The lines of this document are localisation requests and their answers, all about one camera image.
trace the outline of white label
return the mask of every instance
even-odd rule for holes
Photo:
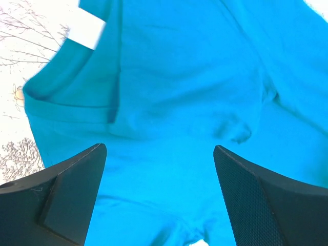
[[[105,25],[102,19],[81,8],[74,8],[67,22],[70,28],[68,38],[95,50]]]

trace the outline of shirt sleeve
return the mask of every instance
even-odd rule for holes
[[[220,0],[257,50],[275,102],[328,135],[328,23],[303,0]]]
[[[328,23],[303,1],[295,2],[281,37],[273,79],[276,101],[328,134]]]

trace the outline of bare tree branch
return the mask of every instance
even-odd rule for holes
[[[7,36],[7,37],[16,37],[16,38],[19,38],[19,39],[24,40],[24,41],[26,41],[26,42],[29,42],[29,43],[31,43],[31,44],[38,45],[38,46],[40,46],[40,47],[42,47],[42,48],[44,48],[44,49],[51,50],[51,51],[57,53],[56,50],[50,49],[50,48],[45,47],[45,46],[43,46],[43,45],[41,45],[41,44],[37,44],[37,43],[35,43],[35,42],[33,42],[33,41],[29,41],[29,40],[27,40],[27,39],[25,39],[25,38],[18,37],[18,36],[16,36],[16,35],[13,35],[13,34],[10,34],[10,33],[8,33],[8,32],[4,32],[4,31],[0,31],[0,32],[4,33],[4,34],[6,34],[6,35],[9,35],[9,36]]]
[[[35,20],[35,22],[33,21],[33,20],[30,20],[32,23],[35,23],[37,26],[41,26],[50,36],[51,36],[51,38],[58,44],[58,46],[60,46],[60,44],[57,42],[57,40],[53,37],[53,35],[47,30],[47,28],[45,28],[45,26],[44,25],[42,25],[39,21],[38,21],[38,19],[35,17],[35,16],[37,16],[36,14],[35,14],[35,12],[33,11],[33,10],[31,10],[31,9],[26,9],[23,5],[21,5],[21,4],[19,4],[19,6],[21,6],[22,8],[24,8],[26,11],[27,11],[27,13],[30,15],[30,16],[32,16],[33,17],[33,19]]]
[[[17,28],[25,28],[25,29],[30,29],[30,30],[33,30],[34,32],[37,32],[38,34],[41,34],[42,36],[44,37],[47,37],[47,38],[52,38],[52,37],[49,37],[39,31],[37,31],[35,28],[31,28],[29,25],[23,23],[21,20],[15,18],[14,16],[10,15],[9,13],[7,12],[4,12],[3,10],[0,10],[0,12],[2,12],[2,14],[4,15],[7,15],[10,17],[11,20],[7,20],[7,19],[4,19],[4,20],[1,20],[0,22],[4,23],[5,25],[11,25],[13,26],[12,22],[14,23],[19,23],[21,24],[21,26],[17,26]]]
[[[42,59],[46,59],[47,61],[50,61],[48,58],[45,58],[44,56],[35,55],[35,54],[27,53],[27,52],[24,52],[24,51],[11,50],[11,52],[22,53],[22,54],[25,54],[25,55],[30,55],[30,57],[34,56],[34,57],[39,57],[39,58],[42,58]]]
[[[46,17],[35,13],[34,10],[32,10],[32,4],[29,3],[29,0],[20,0],[20,3],[11,2],[10,4],[14,6],[14,11],[18,11],[18,15],[20,15],[20,17],[15,17],[15,15],[12,14],[12,11],[10,11],[10,9],[8,11],[5,11],[0,6],[0,17],[4,16],[4,18],[0,18],[0,23],[2,24],[2,28],[0,29],[0,42],[9,38],[17,38],[26,43],[33,44],[36,47],[40,47],[41,49],[37,48],[39,54],[37,53],[37,51],[29,52],[20,50],[10,50],[10,52],[17,54],[18,57],[0,57],[0,59],[3,59],[5,61],[0,61],[0,66],[11,67],[18,65],[19,63],[35,63],[39,64],[40,67],[43,64],[48,63],[50,60],[45,56],[43,51],[51,51],[57,53],[57,50],[48,47],[48,45],[45,46],[37,41],[31,40],[30,36],[21,35],[26,31],[31,31],[35,34],[40,34],[42,37],[54,40],[60,47],[61,44],[55,39],[52,33],[46,28],[44,23],[41,21],[41,19],[44,19]],[[65,40],[68,36],[69,31],[69,27],[60,24],[60,31],[57,31],[57,33],[60,35],[61,40]],[[24,57],[20,57],[19,55],[28,56],[32,58],[34,57],[35,60],[25,60]]]
[[[48,61],[38,61],[38,60],[14,60],[14,59],[8,59],[8,58],[3,58],[0,56],[0,59],[3,59],[3,60],[7,60],[7,61],[10,61],[12,63],[48,63]]]
[[[17,118],[17,117],[10,116],[10,115],[6,115],[6,114],[3,114],[2,116],[10,117],[11,119],[13,119],[13,118],[15,118],[15,119],[19,119],[19,118]]]

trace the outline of t-shirt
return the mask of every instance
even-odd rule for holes
[[[108,148],[86,245],[234,246],[218,144],[320,183],[309,168],[328,153],[328,24],[303,1],[80,7],[106,22],[96,49],[66,40],[24,96],[47,167]]]

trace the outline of tree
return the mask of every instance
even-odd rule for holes
[[[10,5],[13,8],[8,10],[0,6],[0,42],[9,39],[11,42],[15,39],[21,42],[20,47],[24,47],[22,43],[26,43],[34,48],[9,50],[6,56],[0,56],[0,66],[12,68],[22,63],[33,63],[41,67],[48,63],[67,37],[69,27],[59,24],[60,31],[57,31],[59,37],[55,37],[45,24],[46,17],[33,11],[30,2],[21,0],[18,3],[11,2]],[[50,40],[56,44],[56,48],[45,44],[48,44]]]
[[[26,66],[28,70],[35,72],[57,53],[68,35],[69,28],[58,24],[57,29],[54,29],[56,31],[50,31],[47,18],[36,13],[28,0],[11,2],[7,9],[3,6],[0,4],[0,48],[1,45],[5,48],[0,52],[0,72],[8,68],[11,74],[13,68],[21,70]],[[19,107],[24,106],[22,87],[16,87],[15,84],[13,86],[13,98],[16,108],[20,111]],[[20,120],[10,115],[3,116]],[[10,141],[2,145],[0,150],[0,173],[4,182],[25,177],[44,168],[32,139],[25,137],[17,143]]]

